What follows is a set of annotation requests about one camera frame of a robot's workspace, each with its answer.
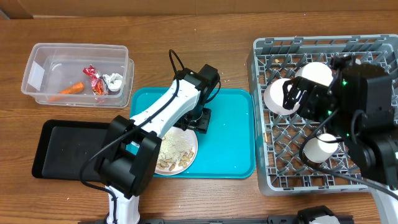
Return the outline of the white bowl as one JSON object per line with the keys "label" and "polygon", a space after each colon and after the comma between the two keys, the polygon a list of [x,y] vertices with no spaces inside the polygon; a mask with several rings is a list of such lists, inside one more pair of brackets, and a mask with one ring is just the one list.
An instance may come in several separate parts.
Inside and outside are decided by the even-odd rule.
{"label": "white bowl", "polygon": [[303,77],[313,82],[329,86],[333,80],[332,70],[320,62],[311,62],[300,68],[296,77]]}

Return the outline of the white plate with food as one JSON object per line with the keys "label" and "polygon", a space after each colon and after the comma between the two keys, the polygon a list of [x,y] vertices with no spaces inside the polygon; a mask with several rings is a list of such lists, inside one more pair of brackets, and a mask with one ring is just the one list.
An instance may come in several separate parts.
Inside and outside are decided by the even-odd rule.
{"label": "white plate with food", "polygon": [[171,127],[162,138],[155,173],[165,176],[180,174],[193,164],[197,152],[198,139],[194,131]]}

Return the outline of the pink bowl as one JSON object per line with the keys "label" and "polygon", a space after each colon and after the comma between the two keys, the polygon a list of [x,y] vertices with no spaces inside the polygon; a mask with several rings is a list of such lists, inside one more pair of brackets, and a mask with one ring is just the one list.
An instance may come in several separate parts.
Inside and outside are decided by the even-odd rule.
{"label": "pink bowl", "polygon": [[275,114],[290,115],[296,112],[300,105],[297,103],[293,109],[287,110],[283,107],[284,92],[283,84],[288,81],[288,78],[281,78],[272,82],[265,90],[263,99],[266,107]]}

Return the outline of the white paper cup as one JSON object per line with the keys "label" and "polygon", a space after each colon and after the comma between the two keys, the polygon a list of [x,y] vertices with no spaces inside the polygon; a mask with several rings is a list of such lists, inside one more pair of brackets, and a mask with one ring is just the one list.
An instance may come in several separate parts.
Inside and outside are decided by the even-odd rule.
{"label": "white paper cup", "polygon": [[314,163],[325,162],[337,149],[338,143],[331,134],[321,134],[311,138],[303,148],[305,157]]}

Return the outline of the white tissue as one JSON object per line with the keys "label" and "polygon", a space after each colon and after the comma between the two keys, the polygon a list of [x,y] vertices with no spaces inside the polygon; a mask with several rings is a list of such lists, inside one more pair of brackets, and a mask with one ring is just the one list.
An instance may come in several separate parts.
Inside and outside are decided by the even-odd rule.
{"label": "white tissue", "polygon": [[109,91],[119,91],[123,84],[123,76],[118,73],[103,74],[103,80]]}

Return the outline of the red snack wrapper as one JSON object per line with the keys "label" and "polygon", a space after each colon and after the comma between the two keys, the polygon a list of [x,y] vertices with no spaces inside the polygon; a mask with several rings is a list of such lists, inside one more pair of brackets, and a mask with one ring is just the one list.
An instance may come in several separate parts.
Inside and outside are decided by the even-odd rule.
{"label": "red snack wrapper", "polygon": [[108,87],[102,74],[92,65],[85,67],[83,73],[90,77],[91,89],[95,95],[108,95]]}

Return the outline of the orange carrot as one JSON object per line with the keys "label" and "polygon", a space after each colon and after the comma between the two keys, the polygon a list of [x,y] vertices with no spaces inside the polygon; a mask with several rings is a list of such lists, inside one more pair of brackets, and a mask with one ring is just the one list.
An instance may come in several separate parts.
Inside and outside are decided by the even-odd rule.
{"label": "orange carrot", "polygon": [[85,85],[82,82],[76,83],[60,92],[58,92],[57,96],[53,96],[49,99],[49,101],[57,101],[63,98],[62,95],[70,95],[70,94],[77,94],[82,92],[85,89]]}

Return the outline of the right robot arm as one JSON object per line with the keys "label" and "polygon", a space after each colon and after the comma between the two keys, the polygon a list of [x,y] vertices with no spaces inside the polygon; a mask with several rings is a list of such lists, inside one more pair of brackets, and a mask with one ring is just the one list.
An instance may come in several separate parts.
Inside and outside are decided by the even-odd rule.
{"label": "right robot arm", "polygon": [[315,129],[305,138],[298,155],[311,169],[367,186],[382,223],[397,223],[397,125],[392,101],[392,81],[380,66],[358,64],[355,55],[335,56],[329,85],[295,77],[282,85],[283,107],[327,126],[348,147],[348,155],[361,178],[322,167],[304,148],[317,139]]}

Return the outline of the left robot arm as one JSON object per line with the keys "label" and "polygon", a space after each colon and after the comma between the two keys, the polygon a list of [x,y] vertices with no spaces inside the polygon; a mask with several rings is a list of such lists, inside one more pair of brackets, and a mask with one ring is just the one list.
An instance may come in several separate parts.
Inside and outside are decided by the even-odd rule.
{"label": "left robot arm", "polygon": [[211,111],[204,105],[214,98],[219,83],[217,69],[208,64],[198,73],[183,68],[146,110],[131,119],[112,120],[95,163],[109,195],[105,223],[139,222],[139,196],[154,175],[163,136],[172,126],[206,133]]}

